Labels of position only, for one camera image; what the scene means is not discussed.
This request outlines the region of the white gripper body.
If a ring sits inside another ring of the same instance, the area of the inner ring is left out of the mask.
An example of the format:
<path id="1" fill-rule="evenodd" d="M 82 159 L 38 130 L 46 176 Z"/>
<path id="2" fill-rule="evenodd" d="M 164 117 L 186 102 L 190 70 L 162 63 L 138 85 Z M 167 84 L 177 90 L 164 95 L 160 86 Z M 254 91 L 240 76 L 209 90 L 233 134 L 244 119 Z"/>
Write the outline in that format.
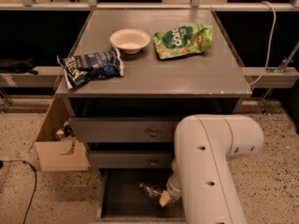
<path id="1" fill-rule="evenodd" d="M 177 175 L 171 175 L 166 182 L 166 190 L 171 198 L 178 201 L 181 198 L 181 187 Z"/>

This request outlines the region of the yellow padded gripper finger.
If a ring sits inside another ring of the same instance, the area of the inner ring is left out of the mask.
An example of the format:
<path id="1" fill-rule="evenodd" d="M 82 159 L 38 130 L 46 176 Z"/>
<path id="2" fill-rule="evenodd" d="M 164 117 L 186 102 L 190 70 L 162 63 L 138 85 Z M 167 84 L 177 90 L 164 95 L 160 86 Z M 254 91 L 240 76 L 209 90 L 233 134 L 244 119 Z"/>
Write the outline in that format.
<path id="1" fill-rule="evenodd" d="M 172 202 L 172 197 L 171 194 L 167 191 L 164 190 L 161 194 L 161 197 L 159 199 L 159 204 L 161 207 L 166 207 Z"/>

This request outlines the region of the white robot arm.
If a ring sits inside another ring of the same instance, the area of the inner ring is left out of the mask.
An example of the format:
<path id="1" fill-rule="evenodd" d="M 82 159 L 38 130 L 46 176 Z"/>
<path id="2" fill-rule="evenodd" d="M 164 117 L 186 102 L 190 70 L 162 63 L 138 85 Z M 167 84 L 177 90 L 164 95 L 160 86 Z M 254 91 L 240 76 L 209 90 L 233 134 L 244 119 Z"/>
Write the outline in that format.
<path id="1" fill-rule="evenodd" d="M 183 201 L 186 224 L 247 224 L 228 160 L 255 154 L 263 129 L 242 115 L 192 115 L 174 134 L 173 174 L 159 200 Z"/>

